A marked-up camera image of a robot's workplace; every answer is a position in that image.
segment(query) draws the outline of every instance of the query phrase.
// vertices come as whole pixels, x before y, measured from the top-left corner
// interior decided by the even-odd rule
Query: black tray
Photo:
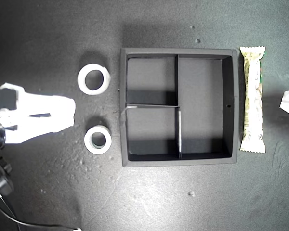
[[[121,50],[123,166],[235,163],[237,51]]]

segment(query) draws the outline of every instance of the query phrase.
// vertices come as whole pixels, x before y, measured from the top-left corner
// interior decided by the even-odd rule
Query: plastic wrapper
[[[244,57],[245,113],[241,151],[265,153],[263,142],[262,76],[260,59],[265,47],[240,47]]]

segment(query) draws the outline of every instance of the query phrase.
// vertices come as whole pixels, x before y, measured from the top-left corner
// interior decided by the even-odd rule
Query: masking tape roll
[[[100,132],[105,136],[105,144],[102,146],[98,146],[92,141],[93,134]],[[91,129],[88,130],[87,134],[85,135],[85,146],[86,148],[93,154],[100,155],[107,152],[111,146],[112,140],[111,135],[105,126],[97,125]]]
[[[103,83],[100,88],[91,90],[86,85],[86,77],[91,71],[100,71],[103,75]],[[78,74],[78,86],[80,90],[87,95],[99,95],[107,90],[110,83],[110,74],[105,67],[100,66],[99,64],[88,64],[84,66]]]

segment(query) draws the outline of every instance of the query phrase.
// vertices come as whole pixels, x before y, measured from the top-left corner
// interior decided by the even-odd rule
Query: black cable
[[[25,225],[28,227],[33,227],[33,228],[63,228],[63,229],[68,229],[68,230],[78,230],[81,231],[81,229],[79,228],[72,228],[72,227],[68,227],[68,226],[63,226],[63,225],[44,225],[44,224],[36,224],[36,223],[27,223],[27,222],[23,222],[23,221],[19,221],[18,219],[14,219],[12,218],[10,215],[8,215],[1,207],[0,207],[0,212],[6,216],[8,219],[16,222],[17,224],[21,224],[21,225]]]
[[[16,216],[15,211],[14,211],[14,209],[12,208],[12,206],[11,206],[8,202],[6,202],[6,201],[3,199],[3,197],[1,197],[1,200],[2,200],[2,202],[4,203],[5,207],[7,207],[7,209],[10,211],[10,213],[13,215],[13,217],[14,217],[15,219],[17,219],[17,216]],[[17,228],[18,228],[18,231],[21,231],[20,225],[19,225],[18,223],[17,223]]]

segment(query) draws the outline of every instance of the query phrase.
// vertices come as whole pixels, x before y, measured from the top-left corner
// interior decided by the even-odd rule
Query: dark gray table surface
[[[122,167],[120,48],[260,45],[266,154],[238,152],[227,165]],[[112,76],[99,96],[77,86],[90,62]],[[20,219],[84,231],[289,231],[289,114],[279,109],[289,90],[289,0],[0,0],[4,82],[77,105],[74,127],[0,152],[13,166],[9,199]],[[83,143],[98,123],[113,138],[99,157]],[[16,227],[0,215],[0,230]]]

